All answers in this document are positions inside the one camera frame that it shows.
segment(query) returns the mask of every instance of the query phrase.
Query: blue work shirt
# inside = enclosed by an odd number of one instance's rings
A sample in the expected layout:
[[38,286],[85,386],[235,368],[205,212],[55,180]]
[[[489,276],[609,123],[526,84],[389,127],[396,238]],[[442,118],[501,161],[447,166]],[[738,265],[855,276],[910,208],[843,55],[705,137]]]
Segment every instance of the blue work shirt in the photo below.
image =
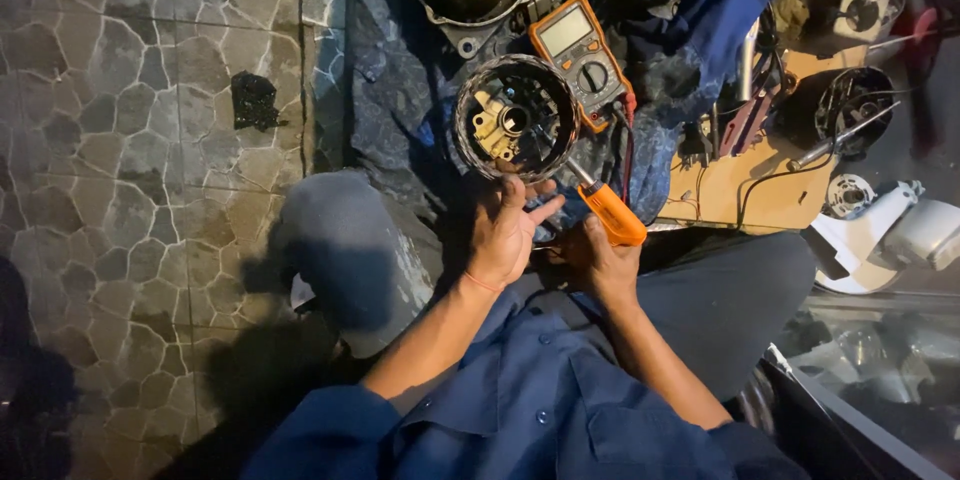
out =
[[361,386],[316,389],[243,477],[806,478],[746,424],[705,431],[682,420],[616,365],[589,298],[538,281],[501,294],[459,369],[411,412]]

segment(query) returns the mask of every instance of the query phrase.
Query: stone tile floor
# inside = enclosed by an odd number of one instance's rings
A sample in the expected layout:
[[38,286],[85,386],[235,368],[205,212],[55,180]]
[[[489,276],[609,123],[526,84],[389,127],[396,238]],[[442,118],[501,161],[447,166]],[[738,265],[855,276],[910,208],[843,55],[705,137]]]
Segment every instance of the stone tile floor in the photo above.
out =
[[[73,377],[23,427],[69,442],[20,456],[38,476],[150,477],[332,347],[268,243],[284,192],[343,161],[343,2],[0,0],[0,256],[30,350]],[[280,127],[234,130],[241,70]]]

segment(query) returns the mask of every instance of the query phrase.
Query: orange soldering iron handle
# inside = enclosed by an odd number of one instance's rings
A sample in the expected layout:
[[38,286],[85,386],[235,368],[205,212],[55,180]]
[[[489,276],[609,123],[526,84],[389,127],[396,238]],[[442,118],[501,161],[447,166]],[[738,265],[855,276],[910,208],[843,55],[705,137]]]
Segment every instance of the orange soldering iron handle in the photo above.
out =
[[584,187],[578,186],[577,192],[590,209],[593,210],[606,229],[610,245],[641,245],[647,239],[647,227],[640,218],[627,208],[610,186],[604,184],[594,194],[584,194]]

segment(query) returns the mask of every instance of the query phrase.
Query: orange multimeter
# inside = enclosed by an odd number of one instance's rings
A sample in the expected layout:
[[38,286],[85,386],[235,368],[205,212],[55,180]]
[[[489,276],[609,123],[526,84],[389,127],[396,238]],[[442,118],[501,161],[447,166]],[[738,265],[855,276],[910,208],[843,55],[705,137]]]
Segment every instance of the orange multimeter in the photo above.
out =
[[603,28],[587,0],[567,0],[543,20],[530,25],[536,52],[559,69],[580,104],[582,122],[594,133],[610,125],[610,106],[633,93],[617,59],[607,47]]

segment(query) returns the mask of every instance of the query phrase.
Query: hand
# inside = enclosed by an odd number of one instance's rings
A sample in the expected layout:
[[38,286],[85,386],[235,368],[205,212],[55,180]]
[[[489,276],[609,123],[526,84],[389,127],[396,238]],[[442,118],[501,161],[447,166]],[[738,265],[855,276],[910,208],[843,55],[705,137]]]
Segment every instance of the hand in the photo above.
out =
[[[568,246],[564,249],[565,253],[571,255],[568,257],[570,264],[580,265],[585,270],[585,277],[593,289],[592,292],[607,309],[615,307],[617,302],[636,304],[636,281],[641,266],[640,247],[612,247],[600,218],[593,214],[583,221],[582,231],[588,245],[579,248]],[[583,247],[589,248],[587,253],[584,253]]]
[[557,213],[564,196],[557,195],[531,212],[524,210],[527,199],[557,189],[553,180],[524,188],[512,174],[505,175],[500,189],[477,205],[473,226],[470,277],[497,290],[519,279],[530,261],[534,230]]

